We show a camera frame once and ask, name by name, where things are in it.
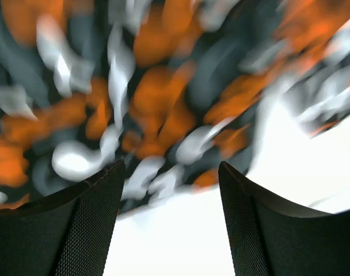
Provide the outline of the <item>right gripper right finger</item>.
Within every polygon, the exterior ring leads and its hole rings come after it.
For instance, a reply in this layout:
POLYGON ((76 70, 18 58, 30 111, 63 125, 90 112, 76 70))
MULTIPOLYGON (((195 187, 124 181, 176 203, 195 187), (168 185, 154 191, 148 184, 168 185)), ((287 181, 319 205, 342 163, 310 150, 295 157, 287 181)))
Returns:
POLYGON ((226 162, 218 175, 236 275, 350 275, 350 210, 299 205, 226 162))

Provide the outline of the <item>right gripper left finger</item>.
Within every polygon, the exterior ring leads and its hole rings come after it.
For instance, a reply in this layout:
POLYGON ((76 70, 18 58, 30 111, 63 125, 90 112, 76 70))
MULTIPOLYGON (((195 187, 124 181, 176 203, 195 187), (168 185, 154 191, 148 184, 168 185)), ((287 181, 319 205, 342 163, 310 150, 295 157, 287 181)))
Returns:
POLYGON ((0 210, 0 275, 102 275, 124 185, 118 161, 89 179, 0 210))

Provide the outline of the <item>orange camouflage shorts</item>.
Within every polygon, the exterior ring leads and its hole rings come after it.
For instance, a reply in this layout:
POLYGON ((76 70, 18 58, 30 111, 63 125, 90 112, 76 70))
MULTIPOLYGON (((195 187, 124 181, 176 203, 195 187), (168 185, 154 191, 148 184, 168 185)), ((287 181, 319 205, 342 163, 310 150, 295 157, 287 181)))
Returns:
POLYGON ((117 160, 121 213, 247 174, 272 93, 350 116, 350 1, 0 1, 0 209, 117 160))

